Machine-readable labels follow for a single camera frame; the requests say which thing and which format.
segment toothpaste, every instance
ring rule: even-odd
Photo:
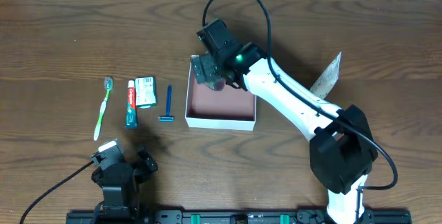
[[[130,80],[127,90],[127,114],[126,114],[126,128],[137,128],[137,108],[135,105],[135,82]]]

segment wooden table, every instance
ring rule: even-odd
[[[408,208],[415,223],[442,221],[442,0],[263,0],[273,56],[311,86],[343,52],[327,98],[364,110],[375,140],[396,162],[398,185],[365,192],[365,204]],[[0,223],[17,223],[43,192],[119,138],[145,144],[160,170],[142,198],[185,209],[294,209],[327,204],[309,168],[308,143],[258,100],[253,132],[189,129],[184,119],[189,56],[204,52],[195,32],[207,0],[0,0]],[[217,0],[242,41],[265,47],[265,19],[253,0]],[[99,142],[93,129],[115,80]],[[157,79],[159,104],[139,110],[126,131],[127,81]],[[166,86],[174,123],[160,123]],[[28,223],[64,223],[92,209],[102,191],[90,167],[40,202]],[[389,183],[383,158],[368,184]]]

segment green strip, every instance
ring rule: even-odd
[[[191,215],[191,224],[200,224],[200,215],[192,214]]]
[[[280,224],[290,224],[290,216],[288,214],[281,214]]]

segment open box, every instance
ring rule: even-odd
[[[204,84],[197,84],[191,65],[186,121],[189,127],[253,131],[256,96],[227,85],[221,91],[213,91]]]

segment green and white toothbrush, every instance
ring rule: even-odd
[[[95,131],[94,131],[94,141],[97,141],[98,135],[99,135],[99,130],[102,128],[103,115],[104,115],[104,111],[106,110],[106,105],[108,104],[109,93],[111,92],[112,87],[113,87],[112,78],[111,77],[104,78],[104,88],[107,90],[107,93],[106,93],[106,97],[104,98],[104,100],[102,102],[102,106],[99,108],[98,122],[97,122],[97,126],[95,127]]]

